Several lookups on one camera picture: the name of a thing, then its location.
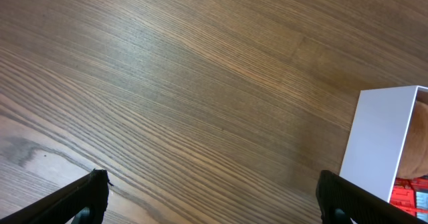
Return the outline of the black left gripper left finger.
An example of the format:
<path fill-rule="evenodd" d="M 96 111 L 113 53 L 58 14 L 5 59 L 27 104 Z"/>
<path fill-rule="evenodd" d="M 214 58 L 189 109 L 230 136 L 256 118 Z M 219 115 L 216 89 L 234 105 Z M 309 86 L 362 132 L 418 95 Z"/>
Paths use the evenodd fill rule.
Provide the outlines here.
<path fill-rule="evenodd" d="M 111 182 L 106 170 L 86 176 L 1 219 L 1 224 L 101 224 Z"/>

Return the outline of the red toy fire truck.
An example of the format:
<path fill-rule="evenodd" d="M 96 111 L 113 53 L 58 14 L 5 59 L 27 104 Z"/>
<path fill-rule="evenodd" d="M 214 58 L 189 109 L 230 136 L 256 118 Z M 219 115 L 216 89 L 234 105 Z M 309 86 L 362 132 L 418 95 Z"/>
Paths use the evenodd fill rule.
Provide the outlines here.
<path fill-rule="evenodd" d="M 427 175 L 416 179 L 396 178 L 389 203 L 427 222 Z"/>

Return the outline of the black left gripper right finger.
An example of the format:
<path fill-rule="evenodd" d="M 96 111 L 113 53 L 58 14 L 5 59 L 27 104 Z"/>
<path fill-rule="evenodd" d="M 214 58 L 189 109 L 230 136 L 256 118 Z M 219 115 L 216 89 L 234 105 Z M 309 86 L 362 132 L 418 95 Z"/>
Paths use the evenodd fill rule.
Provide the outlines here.
<path fill-rule="evenodd" d="M 323 224 L 424 224 L 328 170 L 320 172 L 316 198 Z"/>

